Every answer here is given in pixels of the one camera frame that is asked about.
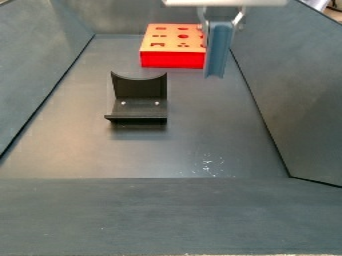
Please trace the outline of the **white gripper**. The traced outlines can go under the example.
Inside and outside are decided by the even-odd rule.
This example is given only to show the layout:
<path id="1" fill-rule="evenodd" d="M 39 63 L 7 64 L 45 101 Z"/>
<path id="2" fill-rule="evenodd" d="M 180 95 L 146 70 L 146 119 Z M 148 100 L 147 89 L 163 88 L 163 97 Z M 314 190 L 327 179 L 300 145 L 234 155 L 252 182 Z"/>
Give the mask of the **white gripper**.
<path id="1" fill-rule="evenodd" d="M 246 19 L 246 7 L 258 6 L 283 6 L 288 0 L 162 0 L 166 6 L 195 6 L 196 14 L 199 18 L 198 29 L 203 33 L 203 39 L 207 39 L 208 34 L 208 21 L 206 18 L 207 7 L 206 6 L 242 6 L 238 14 L 231 21 L 234 29 L 240 31 L 244 27 Z"/>

